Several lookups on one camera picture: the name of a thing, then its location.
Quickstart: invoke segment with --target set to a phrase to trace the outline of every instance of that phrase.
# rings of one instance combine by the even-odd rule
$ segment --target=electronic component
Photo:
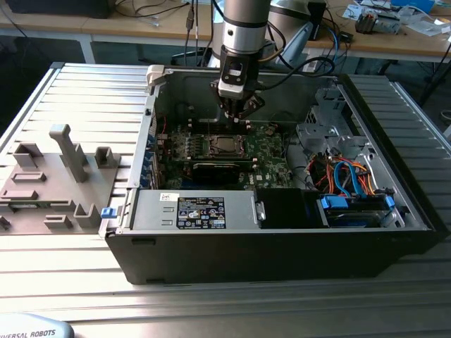
[[[218,135],[208,139],[209,154],[213,158],[245,157],[243,138],[240,135]]]
[[[355,23],[355,30],[362,34],[372,32],[397,34],[401,28],[400,19],[391,13],[377,13],[364,9]]]

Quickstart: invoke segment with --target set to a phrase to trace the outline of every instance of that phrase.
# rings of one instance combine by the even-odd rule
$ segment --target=connector
[[[192,27],[194,26],[194,8],[191,7],[188,11],[188,17],[186,18],[186,29],[188,31],[192,30]]]

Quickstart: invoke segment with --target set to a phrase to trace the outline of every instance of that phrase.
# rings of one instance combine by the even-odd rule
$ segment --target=blue clip
[[[102,208],[100,213],[101,218],[117,218],[118,209],[116,208]]]
[[[323,206],[323,209],[349,208],[346,198],[343,196],[326,195],[321,199],[321,205]]]
[[[395,201],[393,201],[391,196],[386,196],[385,202],[387,203],[388,208],[393,209],[395,207]]]

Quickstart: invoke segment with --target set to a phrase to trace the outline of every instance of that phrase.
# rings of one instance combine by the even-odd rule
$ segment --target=power supply label
[[[180,197],[177,204],[179,229],[225,229],[223,197]]]

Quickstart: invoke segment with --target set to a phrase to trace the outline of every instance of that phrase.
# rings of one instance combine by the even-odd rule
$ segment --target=motherboard
[[[167,135],[161,134],[159,167],[163,189],[294,186],[277,126],[248,124],[240,134],[199,125],[196,130],[176,125]]]

